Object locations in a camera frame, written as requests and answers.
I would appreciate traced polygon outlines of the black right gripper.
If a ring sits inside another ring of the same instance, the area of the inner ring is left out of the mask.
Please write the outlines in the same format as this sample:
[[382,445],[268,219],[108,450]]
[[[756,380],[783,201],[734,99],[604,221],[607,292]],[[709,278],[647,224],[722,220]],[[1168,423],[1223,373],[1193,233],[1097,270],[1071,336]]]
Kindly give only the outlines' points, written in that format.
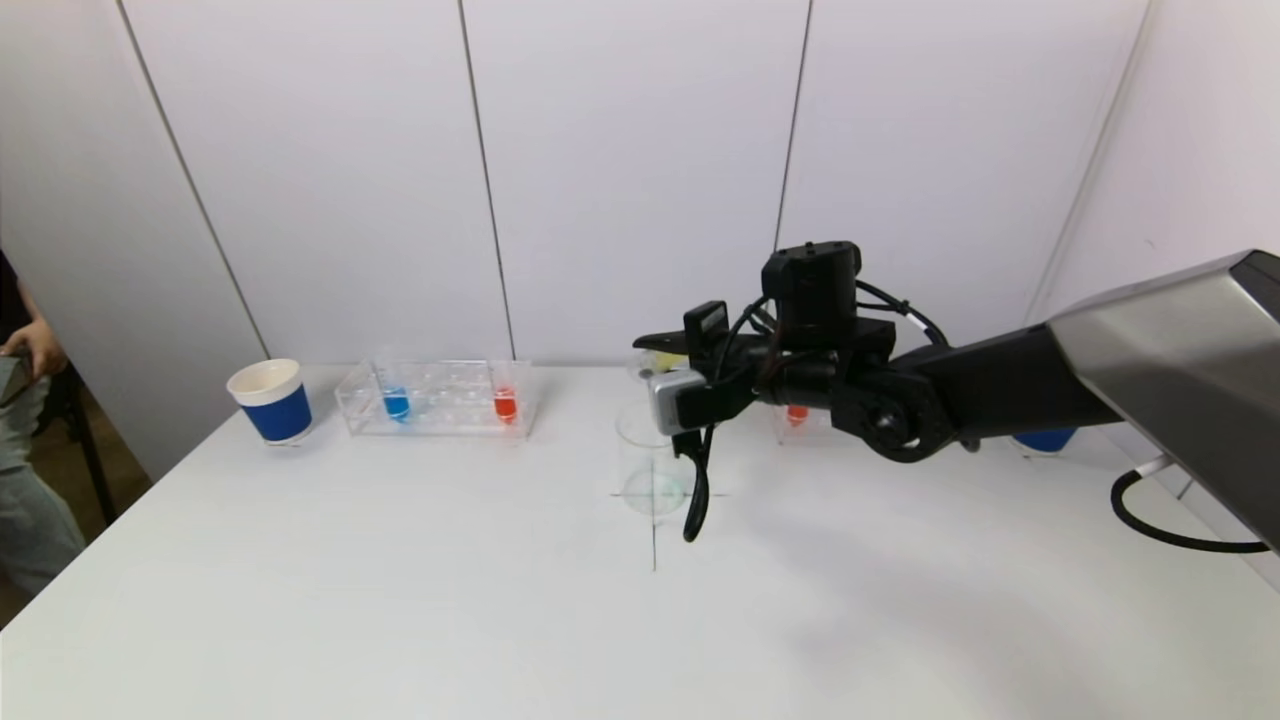
[[682,331],[644,334],[632,347],[655,354],[687,355],[686,384],[713,387],[750,383],[763,387],[774,360],[780,327],[769,302],[756,300],[737,316],[723,301],[703,304],[684,316]]

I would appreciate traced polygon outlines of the bystander hand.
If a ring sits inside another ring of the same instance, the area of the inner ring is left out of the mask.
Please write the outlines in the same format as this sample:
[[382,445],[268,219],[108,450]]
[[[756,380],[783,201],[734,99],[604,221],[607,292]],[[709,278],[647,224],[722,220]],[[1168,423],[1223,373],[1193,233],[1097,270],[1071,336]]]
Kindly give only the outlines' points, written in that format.
[[67,352],[45,319],[35,319],[9,336],[3,345],[1,355],[15,354],[28,356],[32,380],[56,375],[68,365]]

